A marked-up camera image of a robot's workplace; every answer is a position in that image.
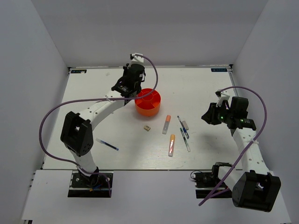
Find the blue gel pen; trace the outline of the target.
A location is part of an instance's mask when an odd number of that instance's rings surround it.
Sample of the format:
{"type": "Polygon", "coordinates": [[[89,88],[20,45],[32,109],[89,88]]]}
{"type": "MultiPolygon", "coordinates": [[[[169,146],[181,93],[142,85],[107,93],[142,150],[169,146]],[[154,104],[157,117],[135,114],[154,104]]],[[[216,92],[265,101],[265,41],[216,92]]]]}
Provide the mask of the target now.
{"type": "Polygon", "coordinates": [[[180,122],[180,124],[181,124],[181,126],[182,126],[182,128],[183,128],[183,132],[184,132],[186,138],[189,139],[189,134],[188,134],[188,132],[187,132],[185,126],[183,125],[183,122],[182,122],[181,118],[180,118],[179,116],[177,116],[177,118],[178,118],[178,120],[179,120],[179,122],[180,122]]]}

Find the green gel pen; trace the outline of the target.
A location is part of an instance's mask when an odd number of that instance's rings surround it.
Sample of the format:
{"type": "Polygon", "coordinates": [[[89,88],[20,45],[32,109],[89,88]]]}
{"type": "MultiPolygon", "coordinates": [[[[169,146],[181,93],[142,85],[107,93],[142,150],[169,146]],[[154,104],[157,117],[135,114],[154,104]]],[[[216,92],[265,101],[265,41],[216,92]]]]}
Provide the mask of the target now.
{"type": "Polygon", "coordinates": [[[190,152],[191,150],[190,150],[190,148],[189,148],[188,142],[187,142],[187,140],[186,140],[186,137],[185,137],[185,134],[184,134],[184,132],[183,132],[183,129],[182,129],[182,128],[180,128],[180,132],[181,132],[181,134],[182,134],[182,137],[183,137],[183,140],[184,140],[184,143],[185,143],[185,146],[186,146],[187,152],[190,152]]]}

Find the tan barcode eraser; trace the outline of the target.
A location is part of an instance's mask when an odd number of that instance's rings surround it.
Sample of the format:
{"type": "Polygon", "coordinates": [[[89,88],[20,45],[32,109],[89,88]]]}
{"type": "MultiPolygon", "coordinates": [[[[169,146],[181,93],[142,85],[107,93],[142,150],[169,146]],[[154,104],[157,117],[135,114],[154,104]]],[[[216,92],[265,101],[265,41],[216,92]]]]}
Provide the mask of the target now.
{"type": "Polygon", "coordinates": [[[149,130],[150,130],[150,127],[149,127],[148,125],[145,125],[145,126],[144,126],[144,129],[145,129],[146,131],[149,131],[149,130]]]}

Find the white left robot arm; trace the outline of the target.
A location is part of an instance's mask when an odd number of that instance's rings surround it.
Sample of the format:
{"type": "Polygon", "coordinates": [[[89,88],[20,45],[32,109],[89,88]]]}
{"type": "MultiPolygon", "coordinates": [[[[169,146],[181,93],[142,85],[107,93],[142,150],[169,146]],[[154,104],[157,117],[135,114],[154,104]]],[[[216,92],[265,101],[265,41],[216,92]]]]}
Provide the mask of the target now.
{"type": "Polygon", "coordinates": [[[70,150],[78,169],[83,174],[83,181],[88,186],[98,183],[99,171],[94,163],[91,149],[93,147],[93,130],[114,111],[124,107],[131,98],[141,91],[145,67],[140,64],[126,65],[123,75],[111,88],[104,101],[96,102],[87,109],[65,116],[60,140],[70,150]]]}

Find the dark blue refill pen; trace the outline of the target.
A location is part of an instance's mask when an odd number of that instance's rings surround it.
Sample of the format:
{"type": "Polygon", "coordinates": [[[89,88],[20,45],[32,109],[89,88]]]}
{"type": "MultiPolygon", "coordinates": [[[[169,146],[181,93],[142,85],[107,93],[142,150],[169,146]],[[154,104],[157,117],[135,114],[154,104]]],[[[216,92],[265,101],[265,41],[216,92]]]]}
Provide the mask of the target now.
{"type": "Polygon", "coordinates": [[[119,151],[119,148],[117,148],[117,147],[115,147],[115,146],[113,146],[113,145],[111,145],[111,144],[109,144],[109,143],[107,143],[107,142],[105,142],[105,141],[103,141],[103,140],[101,140],[99,138],[96,138],[96,141],[99,142],[99,143],[101,143],[101,144],[103,144],[103,145],[106,145],[106,146],[108,146],[108,147],[110,147],[110,148],[112,148],[112,149],[114,149],[116,151],[119,151]]]}

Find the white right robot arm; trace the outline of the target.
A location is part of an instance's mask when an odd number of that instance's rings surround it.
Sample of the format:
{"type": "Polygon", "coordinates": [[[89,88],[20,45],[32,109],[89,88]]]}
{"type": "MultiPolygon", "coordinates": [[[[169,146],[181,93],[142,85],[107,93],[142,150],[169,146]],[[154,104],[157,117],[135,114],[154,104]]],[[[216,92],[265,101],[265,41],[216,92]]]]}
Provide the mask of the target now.
{"type": "Polygon", "coordinates": [[[212,167],[209,181],[216,186],[225,184],[232,192],[235,207],[270,212],[278,196],[281,181],[273,176],[264,163],[256,137],[256,125],[247,117],[246,98],[220,94],[201,117],[211,125],[226,124],[242,155],[242,170],[231,170],[232,165],[217,162],[212,167]]]}

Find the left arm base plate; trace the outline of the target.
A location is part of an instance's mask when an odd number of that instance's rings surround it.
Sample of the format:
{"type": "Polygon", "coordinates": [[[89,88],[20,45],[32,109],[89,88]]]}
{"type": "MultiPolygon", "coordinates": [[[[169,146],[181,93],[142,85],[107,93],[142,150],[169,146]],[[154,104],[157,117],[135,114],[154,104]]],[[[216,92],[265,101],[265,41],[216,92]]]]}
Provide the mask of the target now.
{"type": "MultiPolygon", "coordinates": [[[[105,173],[112,191],[113,173],[105,173]]],[[[71,175],[69,198],[109,198],[108,181],[104,176],[91,175],[85,178],[78,171],[71,175]]]]}

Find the white eraser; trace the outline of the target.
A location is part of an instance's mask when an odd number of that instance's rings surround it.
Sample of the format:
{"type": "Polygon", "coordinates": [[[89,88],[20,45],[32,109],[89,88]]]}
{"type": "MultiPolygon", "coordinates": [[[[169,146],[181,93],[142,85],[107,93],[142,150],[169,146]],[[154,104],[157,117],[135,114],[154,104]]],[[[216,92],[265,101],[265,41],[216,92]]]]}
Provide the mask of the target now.
{"type": "Polygon", "coordinates": [[[188,125],[187,125],[187,123],[186,123],[185,120],[182,121],[182,124],[183,124],[183,127],[184,127],[186,130],[189,130],[189,127],[188,127],[188,125]]]}

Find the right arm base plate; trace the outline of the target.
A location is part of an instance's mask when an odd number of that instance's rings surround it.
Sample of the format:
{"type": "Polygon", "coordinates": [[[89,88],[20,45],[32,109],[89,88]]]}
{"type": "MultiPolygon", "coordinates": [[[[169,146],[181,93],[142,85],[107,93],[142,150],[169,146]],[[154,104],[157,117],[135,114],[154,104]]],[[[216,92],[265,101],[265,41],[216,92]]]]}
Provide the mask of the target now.
{"type": "Polygon", "coordinates": [[[224,162],[215,163],[210,171],[194,170],[190,173],[190,179],[195,182],[195,193],[197,199],[204,199],[209,192],[219,183],[218,172],[220,167],[231,167],[224,162]]]}

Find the orange cap highlighter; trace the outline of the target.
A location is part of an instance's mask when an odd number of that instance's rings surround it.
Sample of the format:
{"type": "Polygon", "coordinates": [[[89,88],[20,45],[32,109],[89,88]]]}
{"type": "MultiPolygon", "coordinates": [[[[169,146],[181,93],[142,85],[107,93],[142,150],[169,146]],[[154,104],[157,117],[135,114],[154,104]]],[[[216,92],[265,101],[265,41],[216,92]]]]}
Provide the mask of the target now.
{"type": "Polygon", "coordinates": [[[171,115],[167,115],[166,119],[165,119],[163,130],[162,130],[162,134],[167,134],[169,124],[170,124],[170,120],[171,120],[171,115]]]}

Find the yellow cap highlighter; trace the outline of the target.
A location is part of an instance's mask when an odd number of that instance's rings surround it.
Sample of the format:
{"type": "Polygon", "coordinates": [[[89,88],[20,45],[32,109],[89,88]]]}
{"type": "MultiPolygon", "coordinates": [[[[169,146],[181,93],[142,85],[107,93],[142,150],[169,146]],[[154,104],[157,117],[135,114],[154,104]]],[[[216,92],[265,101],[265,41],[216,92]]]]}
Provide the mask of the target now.
{"type": "Polygon", "coordinates": [[[170,135],[170,143],[169,143],[169,150],[168,150],[168,156],[172,157],[174,153],[174,144],[175,144],[175,135],[170,135]]]}

